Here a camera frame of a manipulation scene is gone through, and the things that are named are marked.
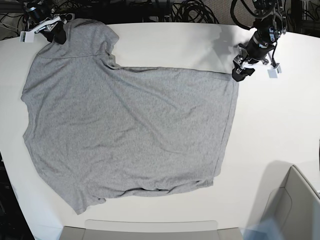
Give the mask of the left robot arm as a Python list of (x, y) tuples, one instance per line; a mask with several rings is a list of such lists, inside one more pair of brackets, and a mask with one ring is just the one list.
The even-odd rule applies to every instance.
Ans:
[(287, 32), (287, 17), (281, 0), (254, 0), (252, 11), (245, 1), (242, 5), (255, 18), (252, 26), (243, 25), (235, 15), (236, 0), (231, 2), (230, 15), (233, 22), (244, 30), (256, 29), (250, 40), (238, 45), (239, 54), (233, 59), (232, 78), (236, 82), (251, 76), (256, 69), (266, 69), (270, 78), (282, 73), (275, 60), (275, 51), (281, 35)]

